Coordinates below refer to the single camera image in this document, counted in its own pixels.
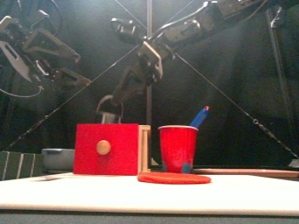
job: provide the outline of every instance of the wooden knob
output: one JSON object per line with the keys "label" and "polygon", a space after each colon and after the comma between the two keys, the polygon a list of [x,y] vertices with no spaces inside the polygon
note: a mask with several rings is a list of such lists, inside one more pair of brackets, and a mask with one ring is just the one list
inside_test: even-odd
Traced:
{"label": "wooden knob", "polygon": [[97,154],[99,155],[107,155],[109,153],[111,150],[111,144],[107,140],[100,140],[97,142]]}

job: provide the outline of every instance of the cable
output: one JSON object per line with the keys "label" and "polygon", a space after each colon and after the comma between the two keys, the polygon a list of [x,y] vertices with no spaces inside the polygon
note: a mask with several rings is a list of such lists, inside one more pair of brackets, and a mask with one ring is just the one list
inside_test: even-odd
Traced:
{"label": "cable", "polygon": [[9,96],[12,96],[12,97],[17,97],[17,98],[32,98],[32,97],[37,96],[37,95],[41,93],[41,91],[43,91],[41,88],[39,88],[39,92],[37,92],[37,94],[19,95],[19,94],[11,94],[11,93],[8,93],[7,91],[4,91],[4,90],[0,88],[0,92],[1,92],[3,94],[9,95]]}
{"label": "cable", "polygon": [[60,24],[59,24],[59,27],[57,27],[57,31],[53,33],[53,35],[56,36],[59,34],[59,32],[61,31],[63,15],[61,15],[61,9],[60,9],[59,5],[56,4],[56,2],[53,0],[49,0],[49,1],[53,5],[53,8],[56,9],[56,11],[59,13],[59,17],[60,17]]}

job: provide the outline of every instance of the red plate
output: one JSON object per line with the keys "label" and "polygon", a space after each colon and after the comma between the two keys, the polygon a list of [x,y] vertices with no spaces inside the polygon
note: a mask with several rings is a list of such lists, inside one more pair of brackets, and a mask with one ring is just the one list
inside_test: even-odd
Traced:
{"label": "red plate", "polygon": [[140,172],[136,178],[140,182],[170,185],[208,184],[211,182],[210,177],[174,172]]}

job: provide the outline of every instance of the wooden block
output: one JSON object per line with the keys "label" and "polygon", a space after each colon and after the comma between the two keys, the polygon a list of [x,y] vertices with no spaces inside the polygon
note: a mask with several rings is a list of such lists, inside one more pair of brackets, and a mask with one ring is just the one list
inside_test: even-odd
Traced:
{"label": "wooden block", "polygon": [[21,153],[8,151],[8,160],[4,171],[4,180],[17,179],[20,169]]}
{"label": "wooden block", "polygon": [[8,162],[8,152],[0,151],[0,181],[5,179],[7,162]]}
{"label": "wooden block", "polygon": [[33,154],[31,154],[31,153],[23,154],[19,179],[25,179],[32,176],[32,174],[33,174],[33,159],[35,159]]}
{"label": "wooden block", "polygon": [[33,154],[32,177],[40,177],[41,175],[43,175],[43,155]]}
{"label": "wooden block", "polygon": [[[136,175],[142,170],[138,124],[79,124],[75,144],[75,174]],[[100,141],[111,149],[99,154]]]}

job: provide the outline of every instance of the red wooden box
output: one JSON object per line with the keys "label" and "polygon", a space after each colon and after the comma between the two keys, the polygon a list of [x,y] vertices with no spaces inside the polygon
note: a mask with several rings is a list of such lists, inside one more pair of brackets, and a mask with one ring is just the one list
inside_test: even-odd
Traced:
{"label": "red wooden box", "polygon": [[136,175],[147,171],[150,126],[138,124],[79,124],[75,174]]}

